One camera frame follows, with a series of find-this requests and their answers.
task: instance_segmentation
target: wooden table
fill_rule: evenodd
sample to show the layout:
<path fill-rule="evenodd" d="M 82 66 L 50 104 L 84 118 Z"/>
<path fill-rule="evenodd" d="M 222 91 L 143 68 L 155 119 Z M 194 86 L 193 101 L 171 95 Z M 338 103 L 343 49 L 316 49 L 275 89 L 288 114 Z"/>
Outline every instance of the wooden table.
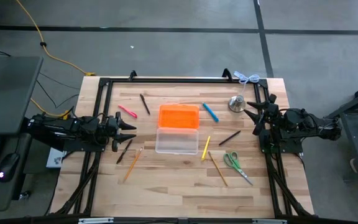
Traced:
<path fill-rule="evenodd" d="M 76 107 L 78 116 L 92 115 L 98 82 L 99 77 L 84 77 Z M 268 79 L 268 88 L 270 93 L 277 95 L 276 103 L 280 108 L 289 106 L 283 79 Z M 123 133 L 134 133 L 137 137 L 119 165 L 116 165 L 117 158 L 127 142 L 119 146 L 118 152 L 112 152 L 108 146 L 102 154 L 92 216 L 273 217 L 264 155 L 260 152 L 257 136 L 252 135 L 254 123 L 245 113 L 233 113 L 227 107 L 230 97 L 240 94 L 241 91 L 240 84 L 115 83 L 112 88 L 110 114 L 120 111 L 118 105 L 136 112 L 137 119 L 127 113 L 121 114 L 125 122 L 137 127 L 137 130 Z M 105 92 L 101 100 L 101 110 Z M 145 96 L 150 116 L 147 115 L 139 93 Z M 247 86 L 244 96 L 246 101 L 255 101 L 252 85 Z M 201 102 L 207 103 L 216 113 L 218 123 L 213 121 Z M 196 156 L 155 152 L 159 106 L 173 103 L 196 105 L 200 108 L 200 148 Z M 238 136 L 223 146 L 218 146 L 222 140 L 238 130 L 241 130 Z M 205 161 L 201 161 L 208 136 L 211 136 L 208 150 L 221 168 L 229 187 L 224 186 L 209 156 Z M 123 183 L 122 180 L 140 147 L 144 147 L 144 150 L 129 178 Z M 223 162 L 223 154 L 231 151 L 238 152 L 241 167 L 254 186 L 249 185 L 240 174 Z M 64 160 L 51 212 L 58 210 L 77 187 L 83 156 L 83 152 L 76 152 Z M 302 206 L 313 213 L 301 161 L 293 154 L 283 154 L 283 163 L 289 189 Z M 278 191 L 278 195 L 280 208 L 284 211 L 281 191 Z M 84 196 L 82 208 L 85 207 L 86 196 L 87 194 Z"/>

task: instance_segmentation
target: orange lid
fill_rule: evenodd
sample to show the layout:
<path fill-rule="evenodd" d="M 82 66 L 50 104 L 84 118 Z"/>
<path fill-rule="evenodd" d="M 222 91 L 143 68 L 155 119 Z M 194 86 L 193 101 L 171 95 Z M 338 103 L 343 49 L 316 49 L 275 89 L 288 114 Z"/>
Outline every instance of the orange lid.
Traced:
<path fill-rule="evenodd" d="M 200 125 L 198 106 L 161 105 L 158 117 L 160 128 L 193 128 Z"/>

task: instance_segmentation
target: gray floor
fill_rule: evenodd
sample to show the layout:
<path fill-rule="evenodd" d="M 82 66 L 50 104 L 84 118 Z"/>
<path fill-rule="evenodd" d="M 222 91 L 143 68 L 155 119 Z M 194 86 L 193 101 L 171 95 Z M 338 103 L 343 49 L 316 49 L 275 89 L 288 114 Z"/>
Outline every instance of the gray floor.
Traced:
<path fill-rule="evenodd" d="M 251 0 L 50 0 L 23 1 L 43 26 L 257 28 Z M 266 29 L 358 30 L 356 0 L 260 0 Z M 15 1 L 0 0 L 0 24 L 30 24 Z M 220 76 L 223 68 L 265 77 L 258 34 L 43 32 L 49 51 L 98 75 Z M 32 31 L 0 31 L 0 50 L 15 56 L 42 55 L 42 72 L 66 84 L 81 85 L 82 74 L 47 58 Z M 268 35 L 275 77 L 285 79 L 292 107 L 324 116 L 358 90 L 358 35 Z M 78 93 L 40 76 L 57 103 Z M 35 98 L 51 112 L 60 108 L 37 86 Z M 30 104 L 27 114 L 38 113 Z M 303 143 L 306 175 L 315 212 L 324 218 L 358 221 L 358 182 L 345 184 L 352 152 L 346 136 L 336 141 Z M 34 191 L 12 203 L 0 218 L 43 215 L 52 196 L 56 173 L 34 175 Z"/>

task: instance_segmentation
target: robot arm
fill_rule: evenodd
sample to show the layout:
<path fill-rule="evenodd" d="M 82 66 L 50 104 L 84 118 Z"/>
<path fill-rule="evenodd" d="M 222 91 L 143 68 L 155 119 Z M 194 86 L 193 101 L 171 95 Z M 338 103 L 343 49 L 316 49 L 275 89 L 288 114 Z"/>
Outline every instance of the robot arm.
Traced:
<path fill-rule="evenodd" d="M 99 123 L 97 117 L 57 119 L 43 114 L 33 116 L 27 124 L 27 132 L 33 138 L 61 151 L 102 152 L 113 138 L 112 151 L 117 152 L 117 144 L 135 137 L 135 134 L 121 134 L 121 130 L 133 130 L 133 127 L 116 116 L 108 116 Z"/>
<path fill-rule="evenodd" d="M 299 153 L 302 152 L 303 138 L 317 136 L 334 141 L 341 137 L 342 128 L 338 118 L 317 118 L 307 113 L 305 109 L 280 110 L 275 100 L 276 96 L 272 94 L 263 103 L 247 103 L 253 108 L 262 110 L 261 115 L 244 110 L 255 123 L 252 134 L 259 136 L 262 152 Z M 264 129 L 265 123 L 270 125 L 270 129 Z"/>

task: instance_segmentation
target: yellow pencil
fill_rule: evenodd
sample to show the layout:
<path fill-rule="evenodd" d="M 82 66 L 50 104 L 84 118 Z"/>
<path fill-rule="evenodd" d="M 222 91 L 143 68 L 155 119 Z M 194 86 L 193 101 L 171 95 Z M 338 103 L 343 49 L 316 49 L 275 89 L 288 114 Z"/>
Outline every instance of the yellow pencil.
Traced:
<path fill-rule="evenodd" d="M 211 139 L 211 136 L 208 136 L 208 140 L 206 141 L 206 144 L 205 144 L 203 156 L 201 157 L 201 160 L 202 160 L 202 161 L 205 159 L 206 149 L 208 148 L 208 144 L 209 144 L 209 140 L 210 140 L 210 139 Z"/>
<path fill-rule="evenodd" d="M 128 172 L 127 172 L 127 175 L 125 175 L 124 181 L 122 181 L 122 183 L 124 183 L 125 180 L 127 180 L 128 176 L 129 176 L 129 174 L 131 173 L 132 168 L 134 168 L 134 165 L 135 165 L 135 163 L 136 163 L 136 160 L 137 160 L 137 158 L 139 158 L 140 153 L 142 152 L 142 150 L 143 150 L 143 147 L 140 149 L 139 153 L 136 155 L 136 157 L 135 157 L 134 161 L 132 162 L 131 167 L 129 168 L 129 170 L 128 170 Z"/>
<path fill-rule="evenodd" d="M 214 165 L 215 165 L 216 169 L 218 170 L 219 175 L 222 177 L 224 185 L 226 185 L 226 187 L 228 187 L 228 184 L 227 184 L 226 180 L 224 179 L 223 174 L 222 174 L 221 170 L 219 169 L 218 165 L 216 164 L 214 158 L 212 157 L 211 152 L 208 151 L 208 154 L 209 154 L 210 158 L 212 159 L 212 162 L 214 162 Z"/>

